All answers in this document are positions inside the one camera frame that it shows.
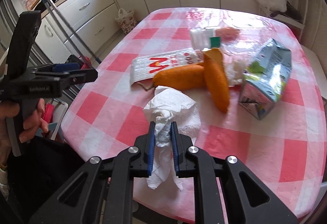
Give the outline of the person's left hand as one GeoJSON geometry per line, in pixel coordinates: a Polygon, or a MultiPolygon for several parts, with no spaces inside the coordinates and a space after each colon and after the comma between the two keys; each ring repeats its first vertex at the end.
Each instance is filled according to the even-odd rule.
{"type": "MultiPolygon", "coordinates": [[[[43,132],[48,132],[48,123],[42,119],[42,114],[45,111],[45,101],[41,98],[38,101],[37,108],[23,122],[23,132],[19,135],[21,143],[32,139],[38,128],[43,132]]],[[[1,147],[10,148],[11,143],[7,131],[6,118],[11,118],[19,113],[19,105],[13,102],[1,102],[1,147]]]]}

